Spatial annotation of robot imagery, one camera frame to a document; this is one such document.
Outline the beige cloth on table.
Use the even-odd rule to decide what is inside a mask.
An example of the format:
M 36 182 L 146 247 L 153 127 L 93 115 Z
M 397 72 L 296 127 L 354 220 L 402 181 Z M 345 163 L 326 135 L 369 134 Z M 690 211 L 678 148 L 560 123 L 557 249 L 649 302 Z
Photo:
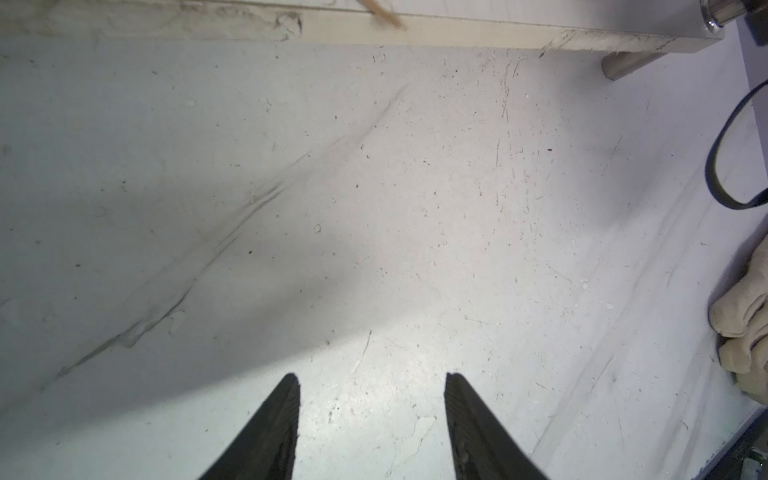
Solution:
M 767 403 L 767 241 L 754 250 L 745 275 L 709 309 L 709 322 L 724 342 L 721 367 L 752 400 Z

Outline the white two-tier rack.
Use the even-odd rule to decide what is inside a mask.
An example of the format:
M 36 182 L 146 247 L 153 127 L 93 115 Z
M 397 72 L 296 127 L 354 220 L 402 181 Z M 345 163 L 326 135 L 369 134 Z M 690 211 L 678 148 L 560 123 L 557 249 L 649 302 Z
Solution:
M 617 80 L 698 52 L 741 1 L 5 1 L 3 36 L 590 51 Z

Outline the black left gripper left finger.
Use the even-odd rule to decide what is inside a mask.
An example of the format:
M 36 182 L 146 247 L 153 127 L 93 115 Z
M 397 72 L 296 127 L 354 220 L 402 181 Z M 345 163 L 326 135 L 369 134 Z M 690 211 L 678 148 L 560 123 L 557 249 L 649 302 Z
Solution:
M 287 480 L 298 441 L 300 383 L 285 375 L 201 480 Z

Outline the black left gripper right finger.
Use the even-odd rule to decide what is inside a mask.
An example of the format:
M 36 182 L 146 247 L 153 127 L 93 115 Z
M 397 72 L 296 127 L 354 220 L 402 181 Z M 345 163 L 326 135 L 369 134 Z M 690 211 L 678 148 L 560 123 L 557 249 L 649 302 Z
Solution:
M 546 480 L 463 375 L 446 375 L 444 400 L 458 479 Z

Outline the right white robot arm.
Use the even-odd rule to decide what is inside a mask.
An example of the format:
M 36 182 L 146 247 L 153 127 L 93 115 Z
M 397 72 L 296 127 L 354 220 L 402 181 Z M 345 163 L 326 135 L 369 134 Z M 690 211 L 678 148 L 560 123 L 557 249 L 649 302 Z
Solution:
M 701 1 L 701 9 L 705 23 L 712 32 L 741 19 L 753 44 L 758 49 L 767 48 L 766 1 Z M 736 134 L 732 130 L 737 126 L 746 126 L 745 117 L 753 101 L 766 95 L 766 79 L 749 89 L 728 115 L 706 157 L 704 179 L 708 191 L 717 203 L 729 210 L 744 211 L 767 204 L 767 187 L 752 198 L 748 198 L 745 193 L 730 190 L 730 187 L 736 186 L 737 168 L 751 163 L 751 160 L 741 159 L 742 148 L 736 147 Z

